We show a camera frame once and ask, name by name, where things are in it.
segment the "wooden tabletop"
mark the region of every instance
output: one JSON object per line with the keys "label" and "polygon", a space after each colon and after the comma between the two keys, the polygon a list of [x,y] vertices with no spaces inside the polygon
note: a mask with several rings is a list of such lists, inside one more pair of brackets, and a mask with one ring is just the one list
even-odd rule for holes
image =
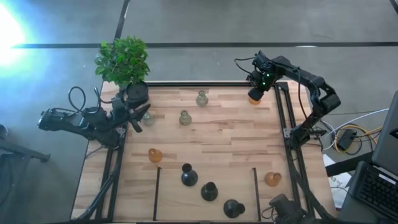
{"label": "wooden tabletop", "polygon": [[[288,83],[296,121],[301,123],[304,117],[297,83]],[[205,90],[209,99],[206,107],[196,104],[200,90]],[[152,221],[158,166],[162,168],[157,209],[160,221],[230,220],[223,212],[223,204],[228,199],[235,199],[246,207],[246,211],[233,220],[256,221],[253,167],[257,169],[261,210],[278,194],[292,198],[275,92],[271,89],[259,105],[251,105],[248,90],[248,87],[150,87],[149,111],[156,122],[151,127],[141,124],[142,133],[135,133],[131,127],[127,132],[114,221]],[[305,111],[310,114],[305,88],[301,90]],[[108,101],[117,91],[115,85],[104,83],[101,97]],[[103,106],[107,111],[111,109],[110,105]],[[191,115],[191,125],[179,124],[181,110]],[[99,146],[98,142],[90,142],[88,153]],[[149,161],[150,148],[162,151],[164,157],[158,164]],[[302,151],[312,192],[328,212],[335,214],[319,147],[305,145]],[[105,157],[104,149],[85,161],[72,218],[82,214],[98,193]],[[181,182],[181,166],[186,162],[199,176],[193,187]],[[266,185],[264,176],[268,172],[282,174],[277,187]],[[200,195],[200,189],[207,182],[214,182],[219,191],[213,202],[203,200]],[[300,196],[305,208],[302,192]],[[107,199],[109,197],[105,200],[104,213],[108,210]]]}

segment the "clear glass vase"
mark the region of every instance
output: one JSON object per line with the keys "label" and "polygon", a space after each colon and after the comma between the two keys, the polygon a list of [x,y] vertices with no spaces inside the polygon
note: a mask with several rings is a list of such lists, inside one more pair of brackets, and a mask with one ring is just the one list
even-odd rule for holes
{"label": "clear glass vase", "polygon": [[209,99],[207,98],[205,91],[200,90],[199,95],[197,97],[197,105],[198,106],[206,106],[208,102],[209,102]]}
{"label": "clear glass vase", "polygon": [[155,124],[155,117],[149,112],[146,112],[142,117],[142,123],[144,123],[145,126],[152,126]]}
{"label": "clear glass vase", "polygon": [[183,110],[181,111],[181,116],[180,116],[180,124],[181,125],[190,125],[192,123],[192,117],[188,114],[188,111]]}

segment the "floor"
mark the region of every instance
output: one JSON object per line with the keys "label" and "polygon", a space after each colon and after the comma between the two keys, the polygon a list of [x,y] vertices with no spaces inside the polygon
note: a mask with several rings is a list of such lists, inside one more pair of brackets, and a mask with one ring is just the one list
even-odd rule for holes
{"label": "floor", "polygon": [[[41,131],[37,121],[47,108],[69,108],[67,93],[75,85],[86,91],[87,106],[95,104],[92,89],[102,82],[94,73],[95,44],[127,35],[142,38],[150,47],[148,80],[242,80],[245,74],[233,59],[262,50],[323,76],[342,100],[334,113],[378,110],[389,107],[398,86],[394,1],[1,1],[6,22],[0,26],[7,35],[0,37],[0,123],[9,128],[11,141],[51,154],[48,163],[30,163],[12,223],[70,217],[88,141],[63,131]],[[20,45],[10,50],[13,44]],[[371,45],[377,47],[358,47]],[[76,93],[72,100],[81,103],[81,96]],[[338,126],[357,116],[324,120]],[[373,129],[385,116],[356,123]],[[327,153],[337,161],[346,159]]]}

